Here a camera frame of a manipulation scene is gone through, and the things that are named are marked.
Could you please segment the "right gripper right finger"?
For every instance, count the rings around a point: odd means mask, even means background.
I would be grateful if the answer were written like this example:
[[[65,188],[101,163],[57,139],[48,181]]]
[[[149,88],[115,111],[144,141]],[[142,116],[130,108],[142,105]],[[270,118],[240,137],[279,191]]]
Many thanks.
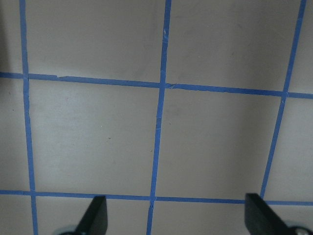
[[[256,193],[245,195],[245,226],[251,235],[297,235]]]

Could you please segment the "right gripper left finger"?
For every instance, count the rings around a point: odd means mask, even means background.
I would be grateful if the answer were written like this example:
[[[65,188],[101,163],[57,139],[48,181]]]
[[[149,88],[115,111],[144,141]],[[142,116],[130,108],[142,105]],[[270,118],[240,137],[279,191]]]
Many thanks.
[[[105,235],[108,229],[107,201],[105,196],[93,198],[74,235]]]

